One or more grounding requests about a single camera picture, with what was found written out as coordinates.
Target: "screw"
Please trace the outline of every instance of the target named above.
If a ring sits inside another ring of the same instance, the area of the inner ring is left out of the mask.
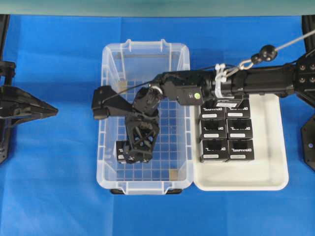
[[[300,81],[300,83],[304,83],[305,82],[305,78],[301,77],[299,81]]]

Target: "black box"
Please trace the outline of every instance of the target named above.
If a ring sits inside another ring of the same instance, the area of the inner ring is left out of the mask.
[[[214,107],[207,101],[200,106],[200,119],[225,119],[225,107]]]
[[[234,98],[218,98],[215,100],[215,107],[239,107],[243,101],[242,95],[236,95]]]
[[[124,157],[124,145],[126,141],[116,141],[116,157],[117,161],[121,164],[125,164],[126,160]]]
[[[254,147],[252,140],[229,140],[228,161],[252,161],[254,160]]]
[[[226,118],[251,118],[250,101],[244,99],[238,108],[226,108]]]
[[[224,119],[201,120],[201,139],[226,139]]]
[[[226,161],[228,159],[227,140],[202,140],[202,151],[200,162]]]
[[[251,119],[227,119],[228,139],[252,139]]]

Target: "blue cloth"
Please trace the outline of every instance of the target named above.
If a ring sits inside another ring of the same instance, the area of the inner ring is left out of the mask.
[[[289,184],[276,192],[117,196],[96,182],[98,122],[91,100],[109,43],[181,42],[191,68],[236,64],[263,45],[301,35],[300,17],[97,18],[12,16],[4,59],[14,85],[59,108],[56,117],[18,126],[0,166],[1,235],[286,235],[315,232],[315,172],[303,162],[300,127],[314,110],[282,99]],[[303,41],[268,65],[297,59]]]

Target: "transparent storage container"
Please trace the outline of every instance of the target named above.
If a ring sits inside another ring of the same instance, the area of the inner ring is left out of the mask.
[[[181,43],[132,42],[109,44],[103,50],[101,84],[120,92],[152,80],[165,71],[189,70],[189,50]],[[123,97],[132,102],[140,88]],[[189,107],[163,100],[159,106],[160,133],[149,163],[120,164],[117,140],[126,140],[125,118],[99,122],[97,182],[125,194],[165,194],[193,181]]]

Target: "white plastic tray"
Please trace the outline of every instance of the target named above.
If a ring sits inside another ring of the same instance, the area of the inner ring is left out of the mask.
[[[281,190],[289,180],[279,98],[251,95],[251,119],[255,160],[251,162],[200,163],[198,117],[191,107],[194,183],[205,191]]]

